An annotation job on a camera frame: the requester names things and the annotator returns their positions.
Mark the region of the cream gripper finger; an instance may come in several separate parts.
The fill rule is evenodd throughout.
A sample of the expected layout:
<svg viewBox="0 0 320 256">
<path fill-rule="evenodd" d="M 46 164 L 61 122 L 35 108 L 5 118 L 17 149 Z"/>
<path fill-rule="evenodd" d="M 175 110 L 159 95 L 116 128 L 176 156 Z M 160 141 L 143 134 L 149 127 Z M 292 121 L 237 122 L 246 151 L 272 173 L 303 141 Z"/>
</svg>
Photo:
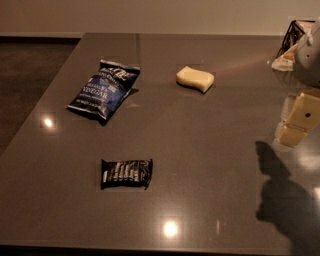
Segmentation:
<svg viewBox="0 0 320 256">
<path fill-rule="evenodd" d="M 278 123 L 277 128 L 275 130 L 275 134 L 274 134 L 274 137 L 276 140 L 280 139 L 280 134 L 284 130 L 284 125 L 287 122 L 287 119 L 291 113 L 295 99 L 296 99 L 295 95 L 288 95 L 284 100 L 282 111 L 280 114 L 280 122 Z"/>
<path fill-rule="evenodd" d="M 320 123 L 320 92 L 301 92 L 280 134 L 278 143 L 297 146 Z"/>
</svg>

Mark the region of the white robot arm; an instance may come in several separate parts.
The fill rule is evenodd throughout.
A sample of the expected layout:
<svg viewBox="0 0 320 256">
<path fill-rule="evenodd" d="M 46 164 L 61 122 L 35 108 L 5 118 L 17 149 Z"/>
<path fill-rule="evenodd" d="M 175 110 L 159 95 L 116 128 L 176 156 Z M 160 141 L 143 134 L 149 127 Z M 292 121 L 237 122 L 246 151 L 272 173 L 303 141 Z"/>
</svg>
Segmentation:
<svg viewBox="0 0 320 256">
<path fill-rule="evenodd" d="M 320 21 L 293 20 L 271 68 L 302 88 L 285 99 L 275 132 L 277 143 L 295 147 L 320 123 Z"/>
</svg>

